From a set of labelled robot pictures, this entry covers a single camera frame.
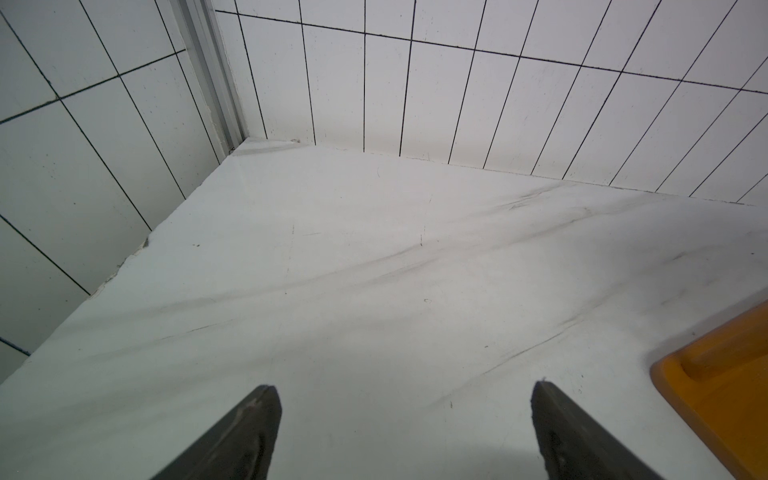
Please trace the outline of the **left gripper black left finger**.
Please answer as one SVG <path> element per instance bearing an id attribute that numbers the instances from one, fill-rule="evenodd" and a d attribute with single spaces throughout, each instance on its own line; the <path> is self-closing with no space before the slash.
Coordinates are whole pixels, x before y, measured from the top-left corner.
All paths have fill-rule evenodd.
<path id="1" fill-rule="evenodd" d="M 260 385 L 154 477 L 265 479 L 281 416 L 277 389 Z"/>

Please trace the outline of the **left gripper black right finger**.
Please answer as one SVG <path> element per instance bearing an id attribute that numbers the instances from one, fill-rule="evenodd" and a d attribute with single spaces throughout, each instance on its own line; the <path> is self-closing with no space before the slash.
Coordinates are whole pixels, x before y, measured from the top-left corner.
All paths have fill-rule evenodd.
<path id="1" fill-rule="evenodd" d="M 539 451 L 550 479 L 660 477 L 554 383 L 535 383 L 531 408 Z"/>

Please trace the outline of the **orange two-tier shelf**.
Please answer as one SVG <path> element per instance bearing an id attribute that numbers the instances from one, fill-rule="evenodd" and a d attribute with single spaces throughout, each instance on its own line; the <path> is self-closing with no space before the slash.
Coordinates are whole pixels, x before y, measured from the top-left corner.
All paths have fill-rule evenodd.
<path id="1" fill-rule="evenodd" d="M 767 304 L 650 369 L 659 393 L 736 479 L 767 477 Z"/>

